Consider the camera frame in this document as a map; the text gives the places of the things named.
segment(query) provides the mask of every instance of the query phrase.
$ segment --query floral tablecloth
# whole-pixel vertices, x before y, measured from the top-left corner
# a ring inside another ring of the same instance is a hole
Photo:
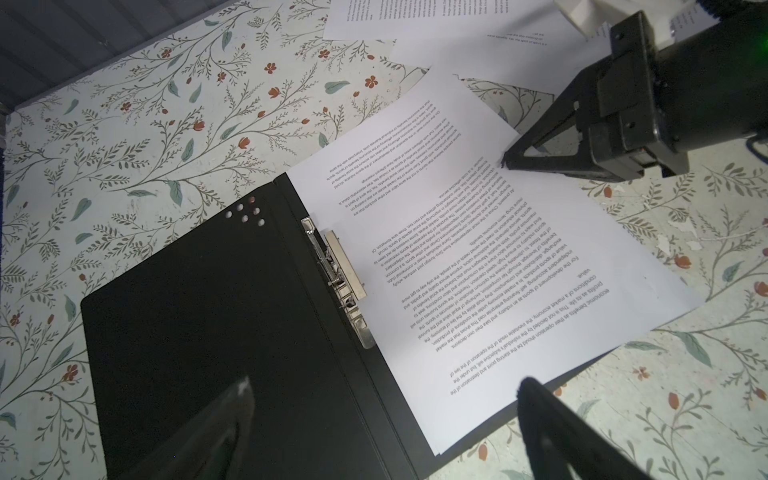
[[[424,75],[387,59],[391,41],[324,41],[328,7],[235,3],[8,117],[0,477],[106,476],[85,295]],[[519,131],[552,102],[465,83]],[[581,182],[709,301],[556,394],[655,478],[768,478],[768,170],[739,141],[691,163],[680,177]],[[529,474],[512,421],[432,478]]]

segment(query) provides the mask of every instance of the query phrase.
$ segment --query binder cover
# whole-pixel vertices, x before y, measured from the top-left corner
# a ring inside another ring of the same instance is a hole
[[[283,174],[83,299],[110,478],[244,376],[255,408],[240,478],[425,478],[514,418],[515,403],[434,456],[340,309],[305,217]]]

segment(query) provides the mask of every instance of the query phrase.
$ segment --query floral pattern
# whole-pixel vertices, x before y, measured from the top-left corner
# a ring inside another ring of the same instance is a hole
[[[0,477],[105,478],[84,296],[424,75],[390,62],[390,41],[324,40],[328,8],[241,0],[8,117]],[[465,84],[518,131],[552,102]],[[768,478],[768,170],[737,141],[691,165],[580,182],[708,302],[556,393],[655,478]],[[516,420],[432,476],[530,477]]]

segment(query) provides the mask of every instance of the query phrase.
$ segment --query white paper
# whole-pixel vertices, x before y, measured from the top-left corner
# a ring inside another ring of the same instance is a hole
[[[672,21],[677,41],[717,23],[700,8]],[[611,53],[608,28],[589,41],[549,4],[543,15],[513,35],[472,38],[399,38],[390,61],[441,65],[460,78],[478,78],[530,90],[560,94],[578,72]]]
[[[362,313],[435,454],[524,377],[546,382],[700,304],[571,179],[502,170],[516,136],[432,70],[288,171],[364,282]]]
[[[448,38],[506,34],[543,15],[549,0],[334,0],[323,38]]]

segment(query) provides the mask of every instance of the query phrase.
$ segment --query metal clip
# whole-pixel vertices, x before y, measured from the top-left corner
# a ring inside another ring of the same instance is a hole
[[[323,238],[318,234],[312,218],[302,219],[301,225],[315,250],[318,263],[326,274],[328,285],[336,293],[340,308],[346,314],[346,318],[355,330],[362,347],[364,349],[373,348],[376,346],[376,341],[373,339],[358,306],[358,302],[366,297],[366,291],[344,253],[339,239],[332,231],[329,231],[324,244],[321,244]]]

